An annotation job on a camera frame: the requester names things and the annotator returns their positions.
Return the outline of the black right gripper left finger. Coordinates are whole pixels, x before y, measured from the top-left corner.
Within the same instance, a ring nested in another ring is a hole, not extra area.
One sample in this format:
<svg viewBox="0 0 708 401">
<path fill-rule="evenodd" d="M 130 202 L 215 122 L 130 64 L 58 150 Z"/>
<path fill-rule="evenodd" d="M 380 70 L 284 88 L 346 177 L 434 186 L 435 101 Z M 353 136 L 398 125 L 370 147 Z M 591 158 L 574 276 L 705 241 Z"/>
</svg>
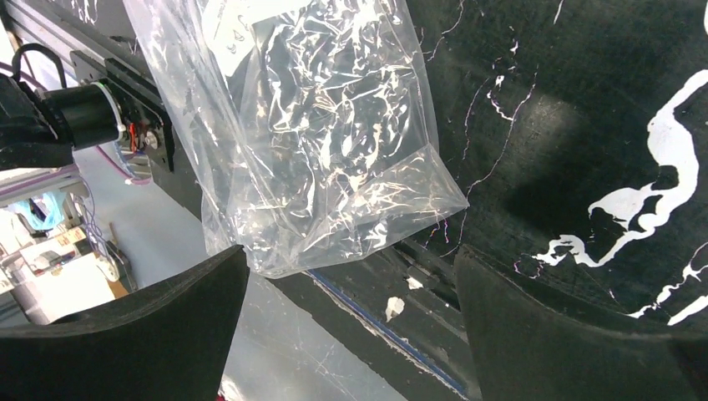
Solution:
<svg viewBox="0 0 708 401">
<path fill-rule="evenodd" d="M 4 328 L 2 399 L 216 399 L 249 274 L 234 246 L 55 323 Z"/>
</svg>

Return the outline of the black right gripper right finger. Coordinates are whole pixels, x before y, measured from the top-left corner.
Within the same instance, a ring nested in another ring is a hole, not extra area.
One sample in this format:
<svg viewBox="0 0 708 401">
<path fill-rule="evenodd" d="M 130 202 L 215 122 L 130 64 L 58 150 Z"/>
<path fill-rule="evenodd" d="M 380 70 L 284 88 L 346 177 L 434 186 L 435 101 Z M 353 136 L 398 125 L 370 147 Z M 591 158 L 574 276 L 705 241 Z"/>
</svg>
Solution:
<svg viewBox="0 0 708 401">
<path fill-rule="evenodd" d="M 454 270 L 484 399 L 706 399 L 705 333 L 595 306 L 500 271 L 468 246 Z"/>
</svg>

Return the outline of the clear zip top bag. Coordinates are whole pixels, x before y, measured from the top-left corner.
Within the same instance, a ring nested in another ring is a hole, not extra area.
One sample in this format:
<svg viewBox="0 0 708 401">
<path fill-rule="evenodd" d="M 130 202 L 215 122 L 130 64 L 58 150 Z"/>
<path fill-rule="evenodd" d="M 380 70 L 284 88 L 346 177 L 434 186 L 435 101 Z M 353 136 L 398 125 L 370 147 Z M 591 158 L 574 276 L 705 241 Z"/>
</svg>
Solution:
<svg viewBox="0 0 708 401">
<path fill-rule="evenodd" d="M 127 1 L 202 190 L 205 248 L 280 278 L 468 206 L 404 1 Z"/>
</svg>

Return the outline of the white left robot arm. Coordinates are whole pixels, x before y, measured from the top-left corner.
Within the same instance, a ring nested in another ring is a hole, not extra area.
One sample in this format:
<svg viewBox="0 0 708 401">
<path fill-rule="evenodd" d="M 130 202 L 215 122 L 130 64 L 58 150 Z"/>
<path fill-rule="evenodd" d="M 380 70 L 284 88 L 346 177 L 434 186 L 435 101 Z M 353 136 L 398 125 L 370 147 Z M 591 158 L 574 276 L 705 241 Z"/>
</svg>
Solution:
<svg viewBox="0 0 708 401">
<path fill-rule="evenodd" d="M 28 52 L 55 65 L 60 89 L 29 84 L 21 70 Z M 73 51 L 71 59 L 86 68 L 76 87 L 67 86 L 62 60 L 49 48 L 28 43 L 13 55 L 1 77 L 2 170 L 61 168 L 77 150 L 116 142 L 173 171 L 172 124 L 154 84 L 115 58 L 96 63 Z"/>
</svg>

